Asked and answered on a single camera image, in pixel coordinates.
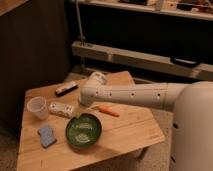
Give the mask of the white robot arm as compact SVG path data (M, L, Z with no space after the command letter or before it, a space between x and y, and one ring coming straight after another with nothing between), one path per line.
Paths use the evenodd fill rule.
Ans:
M109 85L100 72L82 86L85 106L113 102L174 114L170 171L213 171L213 81Z

